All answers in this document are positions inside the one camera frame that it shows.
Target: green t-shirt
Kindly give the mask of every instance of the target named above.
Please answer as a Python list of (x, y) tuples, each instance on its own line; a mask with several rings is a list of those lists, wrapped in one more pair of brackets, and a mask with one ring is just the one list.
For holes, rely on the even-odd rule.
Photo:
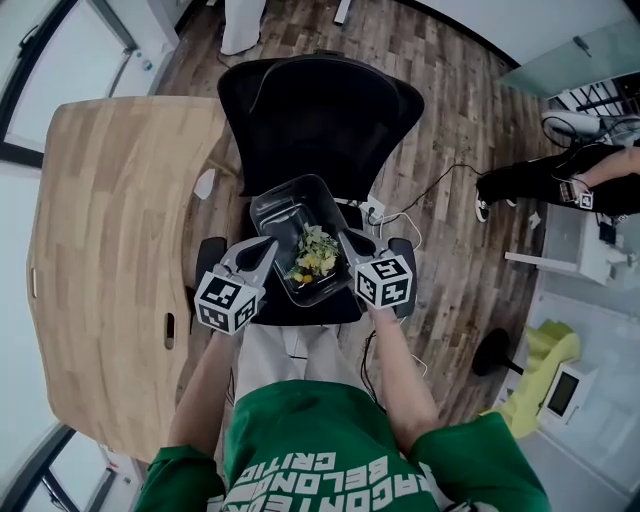
[(279, 382), (239, 400), (224, 470), (226, 498), (211, 458), (188, 446), (163, 448), (136, 510), (437, 512), (433, 477), (455, 503), (551, 510), (499, 414), (429, 432), (405, 460), (371, 398), (327, 382)]

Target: person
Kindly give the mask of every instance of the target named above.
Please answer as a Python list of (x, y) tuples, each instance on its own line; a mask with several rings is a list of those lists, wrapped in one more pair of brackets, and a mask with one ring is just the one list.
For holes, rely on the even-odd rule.
[(239, 340), (214, 332), (136, 510), (549, 511), (502, 416), (440, 428), (393, 309), (370, 315), (386, 411), (330, 328), (247, 326), (226, 434), (228, 492), (213, 455)]
[(496, 201), (515, 206), (518, 197), (612, 217), (638, 213), (640, 148), (588, 144), (491, 171), (476, 183), (478, 220), (487, 221)]

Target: yellow cloth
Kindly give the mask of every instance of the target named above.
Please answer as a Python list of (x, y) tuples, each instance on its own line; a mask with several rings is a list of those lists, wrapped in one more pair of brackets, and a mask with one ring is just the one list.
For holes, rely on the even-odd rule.
[(527, 326), (525, 332), (529, 357), (524, 373), (508, 400), (492, 409), (502, 415), (516, 439), (538, 428), (540, 406), (560, 364), (580, 358), (580, 338), (566, 324), (547, 320), (540, 329)]

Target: sneaker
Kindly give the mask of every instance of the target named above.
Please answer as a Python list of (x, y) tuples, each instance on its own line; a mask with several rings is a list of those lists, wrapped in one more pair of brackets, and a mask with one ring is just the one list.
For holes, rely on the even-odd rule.
[(489, 205), (480, 198), (480, 192), (476, 189), (476, 217), (480, 222), (487, 222), (489, 218)]

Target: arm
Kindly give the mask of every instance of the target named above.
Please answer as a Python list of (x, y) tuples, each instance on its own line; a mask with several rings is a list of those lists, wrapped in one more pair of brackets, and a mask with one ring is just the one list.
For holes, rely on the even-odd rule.
[(393, 309), (369, 308), (376, 326), (382, 370), (382, 396), (391, 430), (408, 455), (415, 441), (438, 428), (438, 408), (409, 352)]
[(593, 188), (605, 181), (623, 178), (631, 173), (640, 174), (640, 148), (626, 148), (604, 158), (576, 181)]
[(169, 431), (169, 446), (190, 445), (213, 457), (220, 436), (236, 340), (215, 331), (187, 385)]
[(422, 436), (407, 457), (456, 503), (500, 512), (551, 512), (544, 488), (497, 412)]

